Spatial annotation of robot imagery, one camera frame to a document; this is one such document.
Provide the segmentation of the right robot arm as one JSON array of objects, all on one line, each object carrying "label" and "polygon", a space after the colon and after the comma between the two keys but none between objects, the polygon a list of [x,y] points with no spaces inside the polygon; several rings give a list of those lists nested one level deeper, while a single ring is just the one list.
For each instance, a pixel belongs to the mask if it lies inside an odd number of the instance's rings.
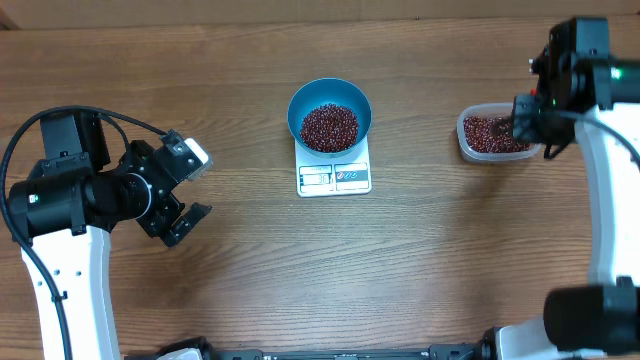
[{"label": "right robot arm", "polygon": [[538,84],[496,125],[555,158],[577,144],[592,224],[588,282],[551,291],[543,314],[496,331],[496,359],[579,359],[639,349],[639,63],[610,52],[604,18],[555,25],[530,62]]}]

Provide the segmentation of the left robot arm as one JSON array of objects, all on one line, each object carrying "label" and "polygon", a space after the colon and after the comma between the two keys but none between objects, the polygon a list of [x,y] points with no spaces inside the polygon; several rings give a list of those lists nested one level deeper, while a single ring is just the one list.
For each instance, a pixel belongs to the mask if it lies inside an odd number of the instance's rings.
[{"label": "left robot arm", "polygon": [[211,211],[172,192],[213,163],[193,138],[145,124],[161,146],[125,141],[117,166],[107,167],[103,126],[123,118],[79,105],[42,111],[17,130],[1,160],[6,173],[20,138],[39,124],[45,156],[25,180],[1,187],[1,213],[31,278],[48,359],[122,358],[109,285],[118,223],[134,220],[174,247]]}]

